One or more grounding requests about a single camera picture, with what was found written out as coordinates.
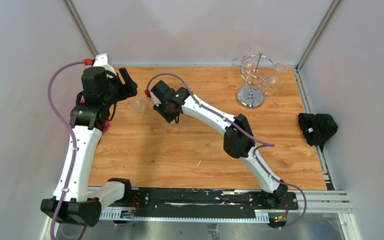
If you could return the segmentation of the patterned clear wine glass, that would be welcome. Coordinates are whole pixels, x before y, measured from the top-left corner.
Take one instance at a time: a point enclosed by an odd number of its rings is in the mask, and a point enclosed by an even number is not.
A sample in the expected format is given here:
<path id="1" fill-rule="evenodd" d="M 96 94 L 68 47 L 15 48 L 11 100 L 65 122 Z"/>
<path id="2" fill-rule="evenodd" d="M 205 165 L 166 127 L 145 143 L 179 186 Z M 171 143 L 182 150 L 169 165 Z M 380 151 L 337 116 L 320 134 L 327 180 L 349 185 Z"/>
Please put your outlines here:
<path id="1" fill-rule="evenodd" d="M 141 94 L 129 97 L 127 102 L 136 115 L 141 116 L 145 113 L 145 100 Z"/>

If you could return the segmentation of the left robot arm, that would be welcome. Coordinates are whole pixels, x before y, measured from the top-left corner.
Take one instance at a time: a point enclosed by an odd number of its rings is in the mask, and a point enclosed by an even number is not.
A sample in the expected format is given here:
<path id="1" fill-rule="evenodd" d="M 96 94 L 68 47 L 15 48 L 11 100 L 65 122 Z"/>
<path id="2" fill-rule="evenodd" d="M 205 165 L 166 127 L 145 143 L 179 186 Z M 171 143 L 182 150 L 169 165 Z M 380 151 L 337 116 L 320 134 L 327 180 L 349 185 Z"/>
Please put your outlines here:
<path id="1" fill-rule="evenodd" d="M 117 102 L 135 97 L 138 85 L 126 68 L 116 73 L 102 66 L 86 68 L 81 76 L 83 90 L 76 96 L 70 120 L 63 120 L 69 131 L 69 148 L 60 181 L 51 198 L 41 201 L 41 211 L 60 224 L 94 227 L 102 210 L 114 202 L 129 206 L 133 201 L 131 182 L 110 178 L 99 189 L 88 193 L 93 157 L 107 121 Z"/>

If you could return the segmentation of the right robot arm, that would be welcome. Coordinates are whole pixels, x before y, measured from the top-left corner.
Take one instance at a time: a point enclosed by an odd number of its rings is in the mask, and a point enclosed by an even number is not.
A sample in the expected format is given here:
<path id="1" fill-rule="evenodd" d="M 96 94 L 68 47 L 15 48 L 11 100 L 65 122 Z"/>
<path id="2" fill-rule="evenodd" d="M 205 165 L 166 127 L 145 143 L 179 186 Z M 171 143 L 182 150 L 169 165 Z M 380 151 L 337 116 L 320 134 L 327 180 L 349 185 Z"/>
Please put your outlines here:
<path id="1" fill-rule="evenodd" d="M 184 114 L 215 129 L 223 137 L 223 150 L 230 157 L 241 160 L 257 179 L 266 204 L 272 209 L 278 209 L 285 203 L 288 186 L 270 169 L 256 145 L 259 142 L 261 147 L 268 147 L 269 143 L 254 137 L 245 115 L 225 113 L 185 87 L 174 90 L 168 86 L 155 85 L 152 89 L 146 89 L 145 95 L 153 100 L 153 109 L 168 123 L 178 123 L 180 115 Z"/>

